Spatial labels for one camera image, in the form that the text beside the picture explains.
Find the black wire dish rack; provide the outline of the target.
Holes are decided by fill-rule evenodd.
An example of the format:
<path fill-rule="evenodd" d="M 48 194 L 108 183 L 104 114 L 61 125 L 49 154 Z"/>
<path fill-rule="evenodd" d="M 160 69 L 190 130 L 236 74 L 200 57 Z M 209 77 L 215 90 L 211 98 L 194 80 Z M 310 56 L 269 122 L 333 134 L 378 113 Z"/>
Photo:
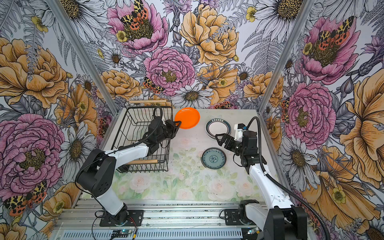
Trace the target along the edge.
<path fill-rule="evenodd" d="M 119 125 L 118 133 L 114 137 L 112 149 L 126 147 L 145 139 L 148 126 L 155 117 L 173 120 L 173 105 L 170 100 L 166 103 L 154 104 L 126 104 L 123 119 Z M 158 160 L 157 164 L 123 165 L 117 169 L 119 173 L 145 173 L 145 172 L 167 172 L 170 154 L 171 139 L 164 140 L 159 149 L 152 155 L 137 160 Z"/>

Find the orange plate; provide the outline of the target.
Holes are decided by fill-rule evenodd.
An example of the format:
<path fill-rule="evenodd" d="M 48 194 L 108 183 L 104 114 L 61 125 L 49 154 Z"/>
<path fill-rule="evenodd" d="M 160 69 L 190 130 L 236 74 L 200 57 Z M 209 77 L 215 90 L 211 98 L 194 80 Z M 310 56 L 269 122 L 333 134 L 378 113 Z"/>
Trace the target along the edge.
<path fill-rule="evenodd" d="M 197 126 L 201 119 L 200 113 L 194 108 L 183 108 L 175 115 L 175 122 L 180 121 L 180 128 L 189 130 Z"/>

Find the teal patterned plate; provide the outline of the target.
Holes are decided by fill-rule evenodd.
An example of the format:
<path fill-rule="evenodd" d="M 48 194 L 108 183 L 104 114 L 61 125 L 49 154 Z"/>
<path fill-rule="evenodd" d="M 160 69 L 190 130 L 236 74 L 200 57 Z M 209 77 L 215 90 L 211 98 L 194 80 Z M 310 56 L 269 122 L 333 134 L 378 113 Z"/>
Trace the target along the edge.
<path fill-rule="evenodd" d="M 218 170 L 226 164 L 227 156 L 219 148 L 209 148 L 203 152 L 201 162 L 208 169 Z"/>

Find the white plate red green band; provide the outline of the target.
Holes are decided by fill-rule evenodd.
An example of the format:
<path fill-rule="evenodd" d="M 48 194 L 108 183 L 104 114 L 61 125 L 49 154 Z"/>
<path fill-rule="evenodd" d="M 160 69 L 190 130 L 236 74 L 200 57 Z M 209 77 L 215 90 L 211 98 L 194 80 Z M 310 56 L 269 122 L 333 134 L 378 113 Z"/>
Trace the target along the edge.
<path fill-rule="evenodd" d="M 217 134 L 231 134 L 230 124 L 223 119 L 211 119 L 206 123 L 205 130 L 211 139 L 215 139 Z"/>

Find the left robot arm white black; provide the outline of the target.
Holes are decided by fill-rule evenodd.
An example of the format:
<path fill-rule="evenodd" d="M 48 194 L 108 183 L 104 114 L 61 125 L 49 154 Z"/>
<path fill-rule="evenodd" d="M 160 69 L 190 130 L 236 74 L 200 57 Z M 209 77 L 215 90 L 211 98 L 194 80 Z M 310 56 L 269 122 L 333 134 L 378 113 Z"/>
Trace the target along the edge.
<path fill-rule="evenodd" d="M 107 152 L 100 149 L 92 150 L 77 173 L 75 183 L 97 200 L 112 218 L 113 224 L 124 225 L 129 220 L 129 215 L 127 206 L 112 189 L 115 170 L 152 155 L 164 140 L 176 136 L 181 124 L 181 121 L 163 122 L 161 117 L 154 117 L 148 126 L 148 131 L 138 142 Z"/>

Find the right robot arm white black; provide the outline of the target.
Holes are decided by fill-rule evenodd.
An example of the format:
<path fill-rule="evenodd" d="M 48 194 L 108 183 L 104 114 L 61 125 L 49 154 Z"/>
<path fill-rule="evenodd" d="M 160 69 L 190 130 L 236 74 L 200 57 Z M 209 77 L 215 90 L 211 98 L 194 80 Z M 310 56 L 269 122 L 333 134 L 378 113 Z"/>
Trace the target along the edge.
<path fill-rule="evenodd" d="M 221 147 L 240 157 L 241 166 L 256 182 L 265 200 L 265 207 L 257 201 L 242 201 L 239 206 L 241 220 L 256 224 L 265 240 L 307 240 L 307 213 L 303 208 L 296 207 L 288 192 L 272 181 L 269 167 L 262 156 L 259 132 L 250 131 L 240 124 L 234 137 L 217 134 L 215 138 Z"/>

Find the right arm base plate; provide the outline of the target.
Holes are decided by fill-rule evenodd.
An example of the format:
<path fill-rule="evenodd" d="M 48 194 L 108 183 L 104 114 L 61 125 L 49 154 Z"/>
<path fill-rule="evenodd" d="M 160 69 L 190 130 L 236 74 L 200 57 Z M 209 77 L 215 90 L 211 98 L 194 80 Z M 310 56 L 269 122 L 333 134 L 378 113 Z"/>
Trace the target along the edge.
<path fill-rule="evenodd" d="M 226 226 L 257 226 L 257 224 L 246 217 L 245 211 L 239 209 L 225 209 L 220 213 Z"/>

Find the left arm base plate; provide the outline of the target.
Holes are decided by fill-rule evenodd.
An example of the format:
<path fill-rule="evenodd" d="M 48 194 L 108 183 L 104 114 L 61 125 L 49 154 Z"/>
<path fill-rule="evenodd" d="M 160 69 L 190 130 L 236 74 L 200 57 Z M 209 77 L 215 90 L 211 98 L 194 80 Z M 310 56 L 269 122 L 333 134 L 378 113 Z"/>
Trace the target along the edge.
<path fill-rule="evenodd" d="M 123 210 L 115 216 L 105 211 L 99 225 L 100 227 L 140 227 L 143 215 L 143 210 Z"/>

